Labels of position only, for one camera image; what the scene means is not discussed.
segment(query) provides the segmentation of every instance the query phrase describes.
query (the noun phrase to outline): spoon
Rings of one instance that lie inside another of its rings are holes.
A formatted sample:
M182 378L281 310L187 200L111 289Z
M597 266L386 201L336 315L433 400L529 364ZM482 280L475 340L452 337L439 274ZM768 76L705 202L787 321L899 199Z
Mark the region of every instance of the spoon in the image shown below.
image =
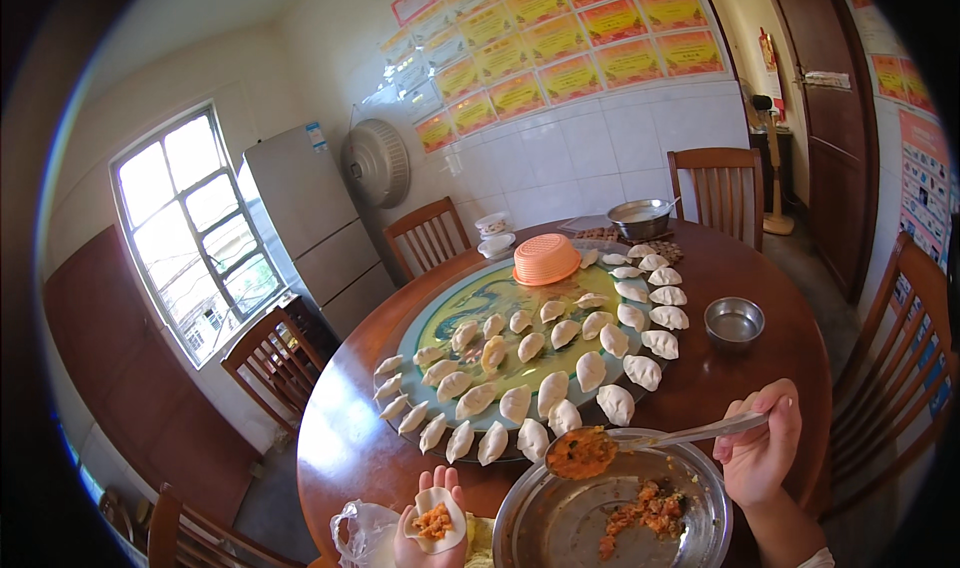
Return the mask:
M602 474L618 453L633 453L651 447L667 447L742 433L761 426L768 418L770 418L769 411L765 413L744 411L736 416L692 429L677 430L660 436L638 436L627 440L614 440L606 430L603 430L603 427L588 426L568 430L554 439L547 447L543 461L550 474L562 479L579 481Z

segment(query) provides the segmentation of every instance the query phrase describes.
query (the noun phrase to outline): standing fan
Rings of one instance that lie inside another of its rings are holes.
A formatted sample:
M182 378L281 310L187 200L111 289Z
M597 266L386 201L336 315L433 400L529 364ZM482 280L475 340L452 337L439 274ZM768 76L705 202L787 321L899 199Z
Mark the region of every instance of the standing fan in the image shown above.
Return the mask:
M765 94L756 94L747 81L740 82L743 95L743 108L747 113L747 122L754 130L766 131L770 147L770 164L774 168L774 211L764 212L763 230L774 235L789 235L793 232L793 218L784 215L780 188L780 149L777 147L777 128L770 108L774 100Z

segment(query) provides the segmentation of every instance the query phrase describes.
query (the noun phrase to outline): round wooden table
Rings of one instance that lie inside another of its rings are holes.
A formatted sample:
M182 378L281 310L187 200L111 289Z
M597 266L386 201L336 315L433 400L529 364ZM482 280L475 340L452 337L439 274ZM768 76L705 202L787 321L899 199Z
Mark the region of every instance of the round wooden table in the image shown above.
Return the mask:
M517 242L556 230L560 221L516 233ZM803 429L797 458L784 487L802 506L810 502L827 453L831 424L831 373L827 350L810 306L773 262L741 241L693 222L671 219L683 259L690 328L680 335L679 358L670 361L656 392L637 404L630 426L678 431L723 418L727 406L779 378L797 384ZM329 565L339 559L330 518L346 502L362 499L402 512L413 503L418 475L444 464L407 442L383 420L371 400L374 370L396 353L403 332L433 298L487 266L475 249L442 263L397 291L346 338L319 375L300 424L296 483L307 527ZM717 298L737 296L763 310L766 325L748 354L714 350L704 310ZM708 456L712 441L699 447ZM530 466L526 460L481 467L457 462L466 509L493 518L507 491ZM742 514L734 517L726 564L759 564L756 543Z

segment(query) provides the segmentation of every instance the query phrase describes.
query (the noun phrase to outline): bowl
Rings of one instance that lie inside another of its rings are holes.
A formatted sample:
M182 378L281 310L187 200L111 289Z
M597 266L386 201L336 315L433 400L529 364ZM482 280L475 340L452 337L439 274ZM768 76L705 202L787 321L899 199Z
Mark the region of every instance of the bowl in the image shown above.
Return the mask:
M764 322L761 307L742 297L721 297L703 312L706 335L722 351L749 349L763 332Z
M664 210L668 205L666 199L628 201L606 212L606 218L627 241L646 241L666 233L670 212Z
M660 437L650 429L607 430L615 440ZM640 483L656 481L681 491L685 531L659 540L646 526L616 536L609 560L598 558L610 511L637 500ZM493 564L511 568L716 568L730 546L733 508L714 462L690 443L618 454L606 472L584 480L552 476L541 459L516 481L493 524Z

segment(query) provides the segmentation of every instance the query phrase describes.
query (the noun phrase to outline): plastic bag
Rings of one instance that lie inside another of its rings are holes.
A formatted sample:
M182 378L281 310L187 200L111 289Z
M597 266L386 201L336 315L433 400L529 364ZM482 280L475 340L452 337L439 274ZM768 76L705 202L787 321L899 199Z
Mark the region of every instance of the plastic bag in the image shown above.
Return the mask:
M340 528L346 521L349 539ZM330 537L340 552L342 568L394 568L394 534L401 514L389 507L358 500L348 502L330 519Z

